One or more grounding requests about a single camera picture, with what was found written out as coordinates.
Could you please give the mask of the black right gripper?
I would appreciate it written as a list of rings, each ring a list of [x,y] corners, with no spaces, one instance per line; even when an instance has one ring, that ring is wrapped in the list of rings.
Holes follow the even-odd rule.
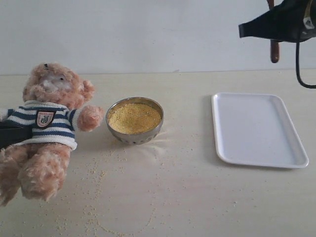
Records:
[[[238,26],[239,37],[278,42],[304,42],[316,36],[316,2],[284,0],[257,18]]]

